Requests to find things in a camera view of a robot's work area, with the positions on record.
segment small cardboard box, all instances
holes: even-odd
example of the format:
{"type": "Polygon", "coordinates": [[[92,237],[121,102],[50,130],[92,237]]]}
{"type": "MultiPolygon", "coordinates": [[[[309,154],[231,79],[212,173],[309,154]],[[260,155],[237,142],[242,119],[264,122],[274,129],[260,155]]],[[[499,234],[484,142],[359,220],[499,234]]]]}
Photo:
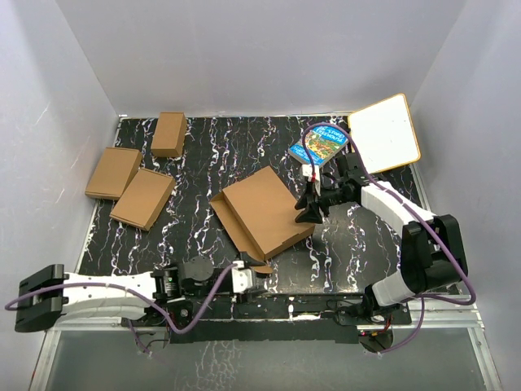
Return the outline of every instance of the small cardboard box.
{"type": "Polygon", "coordinates": [[[120,199],[138,172],[142,158],[137,149],[106,148],[90,177],[85,194],[91,198],[120,199]]]}
{"type": "Polygon", "coordinates": [[[296,223],[296,200],[271,167],[226,187],[210,200],[239,251],[266,261],[313,234],[315,225],[296,223]]]}
{"type": "Polygon", "coordinates": [[[140,169],[111,212],[111,217],[149,231],[175,186],[165,174],[140,169]]]}
{"type": "Polygon", "coordinates": [[[185,142],[186,118],[182,112],[162,112],[152,139],[152,155],[179,157],[185,142]]]}

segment white wall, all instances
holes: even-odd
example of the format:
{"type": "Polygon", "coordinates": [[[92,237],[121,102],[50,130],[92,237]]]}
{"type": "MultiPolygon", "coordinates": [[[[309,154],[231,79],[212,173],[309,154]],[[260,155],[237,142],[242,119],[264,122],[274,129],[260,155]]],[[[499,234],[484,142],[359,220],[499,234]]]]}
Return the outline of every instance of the white wall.
{"type": "Polygon", "coordinates": [[[464,0],[58,0],[120,114],[412,100],[464,0]]]}
{"type": "Polygon", "coordinates": [[[437,213],[460,222],[486,336],[519,389],[521,2],[468,2],[412,105],[437,213]]]}
{"type": "MultiPolygon", "coordinates": [[[[94,202],[84,195],[116,113],[54,1],[0,2],[0,302],[51,263],[73,270],[94,202]]],[[[42,333],[0,311],[0,388],[27,389],[42,333]]]]}

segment cardboard box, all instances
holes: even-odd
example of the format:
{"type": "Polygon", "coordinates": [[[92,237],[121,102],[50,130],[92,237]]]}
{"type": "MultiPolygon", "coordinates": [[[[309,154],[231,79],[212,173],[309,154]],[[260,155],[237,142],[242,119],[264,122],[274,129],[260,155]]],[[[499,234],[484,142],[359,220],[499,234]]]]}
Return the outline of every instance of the cardboard box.
{"type": "Polygon", "coordinates": [[[140,169],[111,212],[119,222],[149,231],[175,186],[165,174],[140,169]]]}
{"type": "Polygon", "coordinates": [[[152,139],[152,154],[158,157],[181,156],[185,134],[186,118],[182,112],[162,112],[152,139]]]}
{"type": "Polygon", "coordinates": [[[137,149],[106,148],[90,177],[85,194],[91,198],[120,199],[138,172],[142,158],[137,149]]]}
{"type": "Polygon", "coordinates": [[[266,261],[313,234],[314,224],[296,223],[296,199],[271,167],[226,187],[210,200],[239,251],[266,261]]]}

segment black marble surface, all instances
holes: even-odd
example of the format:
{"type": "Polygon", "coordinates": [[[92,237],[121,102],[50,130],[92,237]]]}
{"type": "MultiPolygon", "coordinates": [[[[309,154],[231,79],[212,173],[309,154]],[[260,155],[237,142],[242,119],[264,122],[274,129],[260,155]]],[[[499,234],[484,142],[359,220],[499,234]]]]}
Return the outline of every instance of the black marble surface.
{"type": "MultiPolygon", "coordinates": [[[[236,249],[209,200],[223,187],[271,165],[294,196],[302,189],[300,166],[287,154],[300,132],[319,121],[346,126],[343,117],[230,117],[188,119],[184,154],[155,158],[150,146],[157,119],[119,124],[116,146],[137,148],[142,167],[175,177],[176,186],[149,232],[109,218],[113,201],[100,200],[80,273],[129,275],[210,257],[216,266],[234,260],[236,249]]],[[[334,171],[330,162],[325,171],[334,171]]],[[[404,196],[418,203],[409,167],[385,173],[404,196]]],[[[331,208],[313,237],[270,260],[274,273],[265,288],[274,293],[361,292],[396,270],[398,236],[372,212],[356,204],[331,208]]]]}

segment book cover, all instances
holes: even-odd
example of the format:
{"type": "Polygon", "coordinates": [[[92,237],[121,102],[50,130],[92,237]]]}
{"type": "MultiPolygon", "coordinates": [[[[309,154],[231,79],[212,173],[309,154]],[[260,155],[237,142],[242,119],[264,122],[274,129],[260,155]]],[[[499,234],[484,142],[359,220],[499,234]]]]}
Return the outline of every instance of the book cover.
{"type": "MultiPolygon", "coordinates": [[[[339,130],[330,126],[318,126],[306,136],[306,146],[315,165],[322,167],[331,157],[345,147],[348,138],[339,130]]],[[[289,154],[300,163],[308,165],[309,158],[302,148],[302,141],[294,144],[288,150],[289,154]]]]}

